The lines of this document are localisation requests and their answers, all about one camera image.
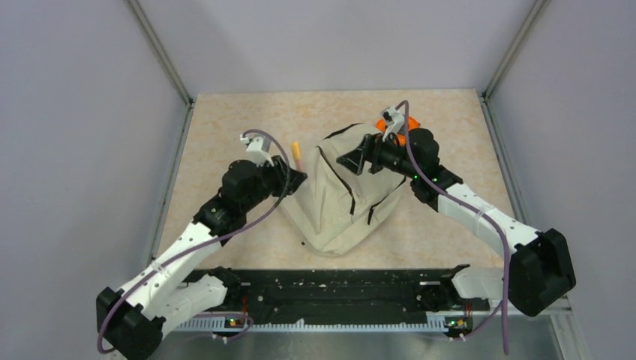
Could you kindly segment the yellow pink highlighter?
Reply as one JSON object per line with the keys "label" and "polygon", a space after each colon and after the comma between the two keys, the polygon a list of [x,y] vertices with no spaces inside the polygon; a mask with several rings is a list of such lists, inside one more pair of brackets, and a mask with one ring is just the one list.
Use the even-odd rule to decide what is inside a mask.
{"label": "yellow pink highlighter", "polygon": [[290,150],[292,153],[292,159],[295,164],[295,169],[299,172],[304,172],[304,164],[302,160],[302,150],[298,141],[294,141],[291,143]]}

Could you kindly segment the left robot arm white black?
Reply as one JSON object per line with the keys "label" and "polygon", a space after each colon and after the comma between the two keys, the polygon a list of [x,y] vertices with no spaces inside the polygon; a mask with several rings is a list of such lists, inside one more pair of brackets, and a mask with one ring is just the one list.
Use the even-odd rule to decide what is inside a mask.
{"label": "left robot arm white black", "polygon": [[235,308],[241,291],[231,277],[205,274],[185,288],[180,285],[232,237],[254,227],[247,222],[249,211],[270,197],[281,201],[307,178],[278,155],[264,164],[232,162],[218,192],[167,250],[118,289],[107,287],[97,296],[98,352],[148,359],[182,323],[209,308]]}

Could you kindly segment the beige canvas student bag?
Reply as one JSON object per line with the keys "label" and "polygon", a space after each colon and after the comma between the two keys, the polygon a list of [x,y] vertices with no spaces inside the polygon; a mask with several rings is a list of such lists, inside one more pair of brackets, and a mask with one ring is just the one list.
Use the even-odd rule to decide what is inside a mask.
{"label": "beige canvas student bag", "polygon": [[406,179],[383,169],[354,175],[337,163],[366,134],[378,134],[370,124],[351,124],[304,149],[307,179],[282,202],[282,210],[304,236],[304,242],[324,256],[341,256],[367,238],[398,206]]}

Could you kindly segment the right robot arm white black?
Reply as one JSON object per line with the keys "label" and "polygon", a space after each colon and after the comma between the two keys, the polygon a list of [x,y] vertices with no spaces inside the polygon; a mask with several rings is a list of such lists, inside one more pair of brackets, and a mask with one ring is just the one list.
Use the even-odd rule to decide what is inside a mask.
{"label": "right robot arm white black", "polygon": [[415,197],[468,229],[497,252],[503,269],[460,265],[439,289],[441,302],[459,309],[470,299],[501,299],[535,317],[577,284],[566,237],[526,225],[483,200],[463,179],[440,163],[439,144],[427,129],[416,128],[398,145],[382,134],[366,134],[360,144],[337,157],[359,176],[390,170],[411,181]]}

